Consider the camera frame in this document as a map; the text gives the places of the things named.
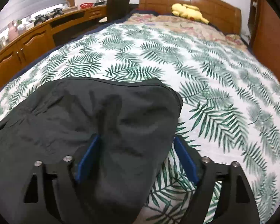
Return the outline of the black zip jacket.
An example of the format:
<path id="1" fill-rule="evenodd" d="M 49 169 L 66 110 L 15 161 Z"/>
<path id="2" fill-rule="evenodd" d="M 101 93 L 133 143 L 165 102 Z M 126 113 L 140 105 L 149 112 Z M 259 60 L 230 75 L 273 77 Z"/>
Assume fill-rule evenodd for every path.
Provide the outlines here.
<path id="1" fill-rule="evenodd" d="M 169 154 L 183 106 L 158 79 L 68 77 L 43 84 L 0 121 L 0 223 L 15 223 L 34 163 L 53 164 L 100 137 L 82 183 L 94 223 L 134 223 Z"/>

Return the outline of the palm leaf print bedspread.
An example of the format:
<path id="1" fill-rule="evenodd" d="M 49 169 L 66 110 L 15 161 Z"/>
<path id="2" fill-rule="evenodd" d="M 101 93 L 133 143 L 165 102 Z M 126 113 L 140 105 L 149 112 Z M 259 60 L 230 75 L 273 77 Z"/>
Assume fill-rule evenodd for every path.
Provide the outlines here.
<path id="1" fill-rule="evenodd" d="M 176 133 L 218 163 L 238 161 L 261 223 L 280 207 L 280 83 L 247 50 L 140 23 L 113 24 L 51 52 L 0 92 L 0 121 L 44 83 L 157 78 L 183 100 Z"/>

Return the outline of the wooden desk cabinet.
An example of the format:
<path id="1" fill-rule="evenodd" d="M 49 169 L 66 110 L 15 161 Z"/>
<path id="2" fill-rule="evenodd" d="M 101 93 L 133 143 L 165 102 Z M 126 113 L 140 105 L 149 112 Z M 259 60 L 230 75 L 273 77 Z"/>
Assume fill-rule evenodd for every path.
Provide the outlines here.
<path id="1" fill-rule="evenodd" d="M 56 47 L 53 35 L 106 14 L 105 5 L 80 9 L 51 18 L 18 36 L 0 51 L 0 89 L 20 70 Z"/>

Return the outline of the pink vase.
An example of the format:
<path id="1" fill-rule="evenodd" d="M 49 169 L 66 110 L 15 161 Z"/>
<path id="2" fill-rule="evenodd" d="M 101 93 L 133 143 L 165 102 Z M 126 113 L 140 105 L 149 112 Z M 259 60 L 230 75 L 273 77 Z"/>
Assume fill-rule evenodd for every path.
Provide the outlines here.
<path id="1" fill-rule="evenodd" d="M 13 20 L 8 24 L 8 40 L 9 42 L 11 42 L 17 37 L 18 37 L 18 25 Z"/>

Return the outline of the floral quilt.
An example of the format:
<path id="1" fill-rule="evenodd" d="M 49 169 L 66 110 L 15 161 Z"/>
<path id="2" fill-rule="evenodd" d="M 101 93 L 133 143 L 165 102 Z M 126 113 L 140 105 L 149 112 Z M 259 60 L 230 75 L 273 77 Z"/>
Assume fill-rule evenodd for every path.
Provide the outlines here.
<path id="1" fill-rule="evenodd" d="M 135 13 L 125 21 L 125 24 L 145 24 L 156 28 L 166 28 L 174 32 L 186 33 L 198 39 L 214 41 L 221 43 L 222 45 L 231 46 L 242 51 L 248 50 L 247 45 L 239 35 L 233 33 L 224 34 L 212 24 L 204 24 L 181 17 Z"/>

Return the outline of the wooden louvered wardrobe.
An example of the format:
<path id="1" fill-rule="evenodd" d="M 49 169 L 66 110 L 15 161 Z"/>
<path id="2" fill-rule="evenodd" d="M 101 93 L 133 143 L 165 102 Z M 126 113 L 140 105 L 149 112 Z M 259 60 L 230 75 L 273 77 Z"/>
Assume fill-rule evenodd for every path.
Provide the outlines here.
<path id="1" fill-rule="evenodd" d="M 280 82 L 280 19 L 266 0 L 251 0 L 248 28 L 254 55 Z"/>

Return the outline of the spare black gripper on desk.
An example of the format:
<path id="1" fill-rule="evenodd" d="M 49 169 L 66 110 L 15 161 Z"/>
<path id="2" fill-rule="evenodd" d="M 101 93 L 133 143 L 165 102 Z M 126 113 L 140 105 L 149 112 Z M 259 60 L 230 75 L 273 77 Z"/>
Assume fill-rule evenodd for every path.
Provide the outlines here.
<path id="1" fill-rule="evenodd" d="M 62 8 L 56 8 L 54 10 L 52 10 L 51 12 L 48 12 L 46 14 L 41 14 L 41 15 L 37 15 L 35 17 L 35 20 L 34 20 L 34 25 L 38 25 L 40 23 L 43 23 L 51 18 L 54 18 L 54 17 L 57 17 L 59 15 L 63 15 L 64 14 L 64 11 L 62 10 Z"/>

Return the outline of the wooden headboard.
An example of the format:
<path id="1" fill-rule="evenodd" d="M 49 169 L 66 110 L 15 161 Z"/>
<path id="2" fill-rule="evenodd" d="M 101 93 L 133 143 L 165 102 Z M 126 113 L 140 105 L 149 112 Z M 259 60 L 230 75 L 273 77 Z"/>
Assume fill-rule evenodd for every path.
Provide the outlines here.
<path id="1" fill-rule="evenodd" d="M 198 7 L 203 17 L 223 33 L 241 33 L 241 10 L 221 0 L 139 0 L 139 10 L 165 15 L 171 13 L 171 6 L 176 3 Z"/>

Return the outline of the yellow plush toy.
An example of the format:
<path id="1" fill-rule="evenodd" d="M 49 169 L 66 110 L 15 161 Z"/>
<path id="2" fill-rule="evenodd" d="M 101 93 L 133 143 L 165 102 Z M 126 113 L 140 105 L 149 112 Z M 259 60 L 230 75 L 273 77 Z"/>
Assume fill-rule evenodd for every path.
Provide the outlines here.
<path id="1" fill-rule="evenodd" d="M 171 9 L 172 14 L 177 17 L 182 17 L 193 21 L 200 21 L 205 24 L 209 23 L 209 21 L 203 17 L 199 8 L 196 6 L 187 4 L 173 4 Z"/>

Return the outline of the red basket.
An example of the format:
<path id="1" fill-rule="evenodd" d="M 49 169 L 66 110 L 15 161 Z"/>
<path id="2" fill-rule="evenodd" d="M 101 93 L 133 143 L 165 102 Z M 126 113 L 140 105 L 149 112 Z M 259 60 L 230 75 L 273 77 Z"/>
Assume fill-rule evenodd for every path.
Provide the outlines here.
<path id="1" fill-rule="evenodd" d="M 94 3 L 82 3 L 79 6 L 81 9 L 88 9 L 88 8 L 92 8 L 94 6 Z"/>

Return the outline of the dark desk chair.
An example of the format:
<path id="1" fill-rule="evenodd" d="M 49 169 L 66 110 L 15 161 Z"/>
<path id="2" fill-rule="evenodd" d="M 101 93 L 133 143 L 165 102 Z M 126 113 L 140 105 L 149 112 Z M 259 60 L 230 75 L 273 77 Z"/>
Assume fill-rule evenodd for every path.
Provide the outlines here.
<path id="1" fill-rule="evenodd" d="M 100 23 L 110 23 L 126 16 L 130 0 L 107 0 L 106 17 Z"/>

